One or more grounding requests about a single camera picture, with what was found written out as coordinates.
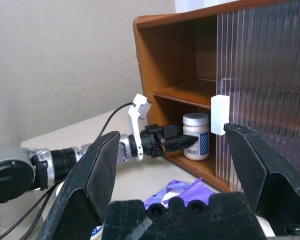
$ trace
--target white backdrop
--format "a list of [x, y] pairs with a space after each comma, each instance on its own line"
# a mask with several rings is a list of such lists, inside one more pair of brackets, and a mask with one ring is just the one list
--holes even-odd
[[0, 146], [131, 101], [133, 19], [174, 11], [173, 0], [0, 0]]
[[184, 13], [233, 1], [236, 0], [175, 0], [175, 12]]

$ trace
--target black cable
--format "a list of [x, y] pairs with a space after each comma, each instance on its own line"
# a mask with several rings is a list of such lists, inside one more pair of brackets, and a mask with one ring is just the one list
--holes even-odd
[[37, 223], [39, 222], [39, 219], [51, 197], [51, 195], [54, 193], [54, 190], [56, 189], [58, 184], [55, 184], [53, 185], [48, 191], [49, 191], [49, 194], [46, 196], [44, 202], [42, 203], [42, 206], [39, 210], [39, 212], [37, 213], [33, 223], [31, 224], [30, 228], [28, 229], [28, 231], [26, 231], [26, 233], [20, 238], [20, 240], [25, 240], [27, 237], [29, 237], [29, 235], [31, 234], [31, 232], [35, 229]]
[[116, 110], [114, 110], [113, 113], [111, 113], [111, 115], [110, 115], [110, 116], [108, 117], [108, 119], [106, 120], [106, 122], [105, 122], [103, 128], [101, 129], [101, 131], [100, 131], [100, 133], [99, 133], [99, 135], [98, 135], [97, 138], [99, 138], [99, 137], [102, 136], [102, 134], [104, 133], [104, 131], [105, 131], [105, 129], [106, 129], [108, 123], [110, 122], [111, 118], [112, 118], [112, 117], [113, 117], [120, 109], [123, 109], [124, 107], [129, 106], [129, 105], [131, 105], [131, 104], [132, 104], [132, 102], [128, 102], [128, 103], [126, 103], [126, 104], [124, 104], [124, 105], [118, 107]]
[[51, 190], [52, 188], [50, 188], [48, 191], [46, 191], [42, 197], [39, 198], [38, 201], [36, 201], [36, 203], [12, 226], [10, 227], [5, 233], [3, 233], [0, 236], [0, 240], [3, 239], [5, 236], [7, 236], [9, 233], [11, 233], [38, 205], [39, 203], [53, 190]]

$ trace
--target purple plastic bag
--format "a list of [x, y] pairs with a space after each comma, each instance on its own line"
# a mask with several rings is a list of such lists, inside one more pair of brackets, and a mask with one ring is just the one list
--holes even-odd
[[156, 203], [162, 203], [164, 205], [167, 205], [169, 199], [164, 199], [165, 195], [169, 193], [170, 191], [174, 192], [180, 192], [178, 197], [183, 199], [185, 206], [188, 205], [189, 202], [192, 200], [200, 200], [204, 202], [206, 205], [209, 203], [209, 197], [214, 194], [213, 191], [211, 191], [207, 185], [205, 185], [202, 181], [202, 178], [198, 178], [195, 180], [192, 184], [179, 181], [179, 180], [173, 180], [168, 183], [168, 185], [163, 188], [161, 191], [159, 191], [157, 194], [153, 195], [149, 199], [147, 199], [144, 202], [144, 207], [148, 209], [148, 207], [151, 204]]

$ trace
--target jar label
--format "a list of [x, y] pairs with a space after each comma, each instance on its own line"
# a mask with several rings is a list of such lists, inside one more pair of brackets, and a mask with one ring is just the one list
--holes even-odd
[[191, 136], [198, 137], [198, 140], [186, 149], [186, 152], [194, 155], [205, 155], [209, 153], [209, 133], [202, 134], [187, 134]]

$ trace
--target white block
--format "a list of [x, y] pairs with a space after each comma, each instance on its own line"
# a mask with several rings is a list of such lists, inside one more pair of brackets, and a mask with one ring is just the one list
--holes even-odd
[[216, 95], [211, 98], [211, 133], [222, 136], [224, 125], [229, 123], [230, 96]]

